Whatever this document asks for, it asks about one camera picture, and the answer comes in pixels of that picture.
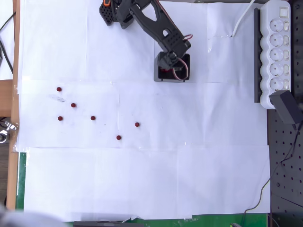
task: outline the black cable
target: black cable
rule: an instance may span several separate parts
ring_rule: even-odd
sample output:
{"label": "black cable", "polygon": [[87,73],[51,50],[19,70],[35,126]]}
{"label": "black cable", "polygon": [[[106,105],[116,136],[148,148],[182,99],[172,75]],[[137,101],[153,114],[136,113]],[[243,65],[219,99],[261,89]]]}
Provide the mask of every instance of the black cable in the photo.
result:
{"label": "black cable", "polygon": [[[4,25],[0,28],[0,32],[1,32],[1,30],[4,28],[4,26],[5,26],[5,25],[6,25],[6,24],[15,16],[15,14],[16,14],[16,12],[14,12],[13,15],[11,15],[11,16],[9,17],[9,19],[8,19],[8,20],[4,23]],[[1,40],[0,40],[0,51],[3,52],[4,58],[5,58],[6,62],[7,62],[8,65],[9,65],[10,71],[13,72],[13,67],[12,67],[12,65],[11,65],[11,63],[10,63],[10,61],[9,61],[8,55],[6,54],[6,51],[5,51],[5,49],[4,49],[4,46],[3,46],[2,42],[1,42]]]}
{"label": "black cable", "polygon": [[[265,183],[265,184],[263,185],[263,187],[261,188],[260,199],[259,199],[259,202],[257,203],[257,205],[254,206],[253,208],[249,208],[249,209],[246,209],[246,210],[244,211],[244,214],[243,214],[243,221],[242,221],[242,223],[243,223],[242,226],[243,226],[243,227],[244,227],[244,224],[245,224],[245,215],[246,215],[246,212],[249,211],[249,210],[255,209],[255,208],[260,204],[261,198],[262,198],[263,189],[265,188],[265,186],[268,184],[268,182],[270,181],[270,179],[272,178],[272,176],[273,176],[274,173],[276,172],[276,169],[278,168],[278,166],[279,166],[280,164],[282,164],[282,162],[289,160],[289,159],[293,156],[293,154],[294,154],[294,149],[295,149],[295,144],[296,144],[296,142],[297,142],[297,138],[298,138],[298,135],[299,135],[299,131],[300,131],[302,125],[303,125],[303,122],[300,122],[299,127],[298,127],[298,129],[297,129],[297,133],[296,133],[295,139],[294,139],[294,143],[293,143],[293,145],[290,147],[290,149],[289,149],[287,155],[285,156],[285,158],[284,158],[282,161],[280,161],[280,162],[278,163],[278,165],[275,167],[274,171],[272,172],[271,176],[269,177],[268,181],[266,181],[266,183]],[[293,149],[292,155],[291,155],[290,157],[287,157],[292,149]]]}
{"label": "black cable", "polygon": [[275,222],[277,227],[280,227],[279,224],[276,222],[276,220],[274,220],[274,218],[272,216],[269,215],[269,217]]}
{"label": "black cable", "polygon": [[8,65],[9,65],[10,71],[13,72],[13,67],[11,66],[11,63],[10,63],[9,58],[8,58],[8,55],[6,54],[6,51],[4,49],[4,46],[3,46],[2,42],[1,42],[1,40],[0,40],[0,51],[3,52],[4,58],[5,58],[5,60],[7,61]]}
{"label": "black cable", "polygon": [[15,16],[15,14],[16,14],[16,12],[14,12],[13,13],[13,15],[11,15],[10,17],[9,17],[9,19],[4,23],[4,25],[0,28],[0,32],[1,32],[1,30],[4,28],[4,26],[10,21],[10,19],[12,19],[14,16]]}

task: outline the white cable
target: white cable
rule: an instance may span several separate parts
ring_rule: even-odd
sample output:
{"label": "white cable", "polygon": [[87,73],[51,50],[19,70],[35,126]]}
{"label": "white cable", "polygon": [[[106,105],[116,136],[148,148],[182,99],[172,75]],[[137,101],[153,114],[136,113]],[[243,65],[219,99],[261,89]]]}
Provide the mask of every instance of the white cable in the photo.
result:
{"label": "white cable", "polygon": [[236,27],[235,29],[233,30],[233,33],[232,33],[232,37],[235,36],[236,32],[237,32],[237,29],[238,29],[238,26],[239,26],[239,23],[241,22],[242,18],[244,17],[244,15],[247,13],[247,11],[250,9],[251,5],[254,3],[255,0],[251,0],[250,4],[247,6],[246,10],[244,11],[244,13],[242,14],[242,16],[239,18],[238,22],[236,23]]}

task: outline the wooden table edge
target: wooden table edge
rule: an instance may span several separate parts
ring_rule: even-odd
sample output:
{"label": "wooden table edge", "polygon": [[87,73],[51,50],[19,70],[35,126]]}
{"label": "wooden table edge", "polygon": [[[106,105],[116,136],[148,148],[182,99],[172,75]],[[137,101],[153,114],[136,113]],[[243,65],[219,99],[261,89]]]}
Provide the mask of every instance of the wooden table edge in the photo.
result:
{"label": "wooden table edge", "polygon": [[[10,120],[14,125],[19,126],[19,95],[18,95],[18,58],[19,58],[19,34],[20,34],[20,0],[13,0],[13,9],[15,16],[15,51],[14,51],[14,71],[13,71],[13,89],[12,106]],[[17,195],[17,174],[18,174],[18,153],[16,152],[17,133],[11,133],[9,141],[9,169],[8,169],[8,188],[7,203],[9,210],[16,207]]]}

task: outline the power strip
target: power strip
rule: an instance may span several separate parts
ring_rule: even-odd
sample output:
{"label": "power strip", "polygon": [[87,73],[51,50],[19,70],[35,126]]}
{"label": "power strip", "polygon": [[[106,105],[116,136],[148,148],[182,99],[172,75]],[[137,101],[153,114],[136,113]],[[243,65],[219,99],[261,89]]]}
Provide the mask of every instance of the power strip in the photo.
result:
{"label": "power strip", "polygon": [[269,96],[278,90],[291,90],[291,17],[290,5],[284,0],[270,0],[260,10],[263,49],[260,59],[262,81],[261,105],[274,109]]}

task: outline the metal clamp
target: metal clamp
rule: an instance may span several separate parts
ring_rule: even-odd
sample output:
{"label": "metal clamp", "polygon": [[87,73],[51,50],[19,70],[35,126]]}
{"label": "metal clamp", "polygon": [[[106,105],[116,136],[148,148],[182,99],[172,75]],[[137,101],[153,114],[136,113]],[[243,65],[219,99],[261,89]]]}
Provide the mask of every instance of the metal clamp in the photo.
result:
{"label": "metal clamp", "polygon": [[0,131],[0,143],[4,143],[7,140],[8,132],[10,130],[15,131],[17,129],[17,127],[15,125],[13,125],[12,123],[10,123],[10,122],[4,122],[4,123],[7,126],[7,128],[6,128],[6,130]]}

